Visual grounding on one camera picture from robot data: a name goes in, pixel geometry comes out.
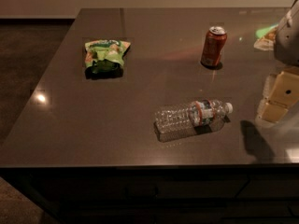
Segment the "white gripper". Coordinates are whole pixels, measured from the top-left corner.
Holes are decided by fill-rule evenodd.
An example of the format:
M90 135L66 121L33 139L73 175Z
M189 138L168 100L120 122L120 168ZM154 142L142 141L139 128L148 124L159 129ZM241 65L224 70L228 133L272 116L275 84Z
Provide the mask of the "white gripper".
M269 75L263 86L256 121L264 124L279 122L299 101L299 0L278 23L274 45L275 58L287 65L277 76Z

